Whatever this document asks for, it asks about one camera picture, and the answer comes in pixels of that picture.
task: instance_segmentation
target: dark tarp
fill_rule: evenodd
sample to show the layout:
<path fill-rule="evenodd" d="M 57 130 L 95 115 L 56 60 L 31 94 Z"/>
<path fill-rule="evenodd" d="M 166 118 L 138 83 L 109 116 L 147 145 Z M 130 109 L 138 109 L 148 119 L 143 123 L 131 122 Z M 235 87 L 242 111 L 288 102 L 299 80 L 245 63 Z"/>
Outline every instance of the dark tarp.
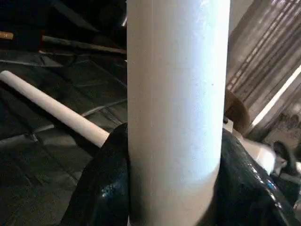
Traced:
<path fill-rule="evenodd" d="M 1 63 L 0 71 L 15 73 L 107 131 L 127 121 L 123 59 L 54 60 L 65 66 Z M 0 225 L 58 224 L 96 151 L 83 137 L 1 84 Z"/>

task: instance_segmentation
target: white pvc pipe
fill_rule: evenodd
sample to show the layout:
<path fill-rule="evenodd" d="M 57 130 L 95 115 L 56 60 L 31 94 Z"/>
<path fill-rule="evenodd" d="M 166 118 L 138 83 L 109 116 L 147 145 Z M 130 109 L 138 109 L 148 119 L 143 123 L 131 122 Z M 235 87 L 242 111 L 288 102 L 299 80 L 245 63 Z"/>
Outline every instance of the white pvc pipe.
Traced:
<path fill-rule="evenodd" d="M 128 0 L 127 10 L 130 224 L 210 225 L 230 0 Z"/>
<path fill-rule="evenodd" d="M 60 102 L 54 100 L 31 84 L 20 79 L 13 73 L 9 71 L 1 72 L 0 80 L 36 103 L 42 109 L 81 134 L 96 146 L 101 147 L 107 139 L 109 135 L 108 132 L 99 128 Z"/>

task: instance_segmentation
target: light strip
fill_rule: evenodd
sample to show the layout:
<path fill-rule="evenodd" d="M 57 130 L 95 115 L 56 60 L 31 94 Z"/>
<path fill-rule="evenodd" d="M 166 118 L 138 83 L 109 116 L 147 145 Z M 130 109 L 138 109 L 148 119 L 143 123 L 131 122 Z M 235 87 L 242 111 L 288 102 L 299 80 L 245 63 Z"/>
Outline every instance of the light strip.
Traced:
<path fill-rule="evenodd" d="M 263 117 L 271 110 L 275 103 L 279 100 L 281 95 L 287 90 L 287 88 L 292 84 L 292 82 L 301 73 L 301 65 L 294 71 L 290 78 L 285 82 L 281 89 L 275 94 L 275 96 L 270 100 L 270 102 L 264 107 L 264 109 L 257 115 L 257 117 L 252 122 L 252 128 L 254 128 Z"/>

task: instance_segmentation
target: dark floor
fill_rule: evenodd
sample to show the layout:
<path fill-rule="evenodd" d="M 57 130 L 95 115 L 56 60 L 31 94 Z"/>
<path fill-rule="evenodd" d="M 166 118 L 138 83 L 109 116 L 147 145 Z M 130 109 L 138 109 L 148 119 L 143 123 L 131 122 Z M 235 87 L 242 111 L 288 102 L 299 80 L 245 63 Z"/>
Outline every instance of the dark floor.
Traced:
<path fill-rule="evenodd" d="M 15 73 L 107 131 L 127 121 L 123 59 L 49 58 L 64 67 L 1 63 L 0 71 Z M 33 57 L 29 64 L 37 60 Z M 83 168 L 97 150 L 0 84 L 0 225 L 57 224 Z"/>

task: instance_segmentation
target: horizontal pipe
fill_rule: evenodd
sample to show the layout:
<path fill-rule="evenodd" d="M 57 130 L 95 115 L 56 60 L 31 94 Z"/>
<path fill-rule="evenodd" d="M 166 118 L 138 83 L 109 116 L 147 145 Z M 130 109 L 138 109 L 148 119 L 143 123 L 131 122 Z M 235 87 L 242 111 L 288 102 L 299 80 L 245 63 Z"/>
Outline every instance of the horizontal pipe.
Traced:
<path fill-rule="evenodd" d="M 37 104 L 49 114 L 56 117 L 59 121 L 66 124 L 74 131 L 81 134 L 87 140 L 98 147 L 101 147 L 107 139 L 109 133 L 99 128 L 94 123 L 77 114 L 70 108 L 54 100 L 41 90 L 20 79 L 9 71 L 0 73 L 0 81 L 21 93 L 23 96 Z"/>

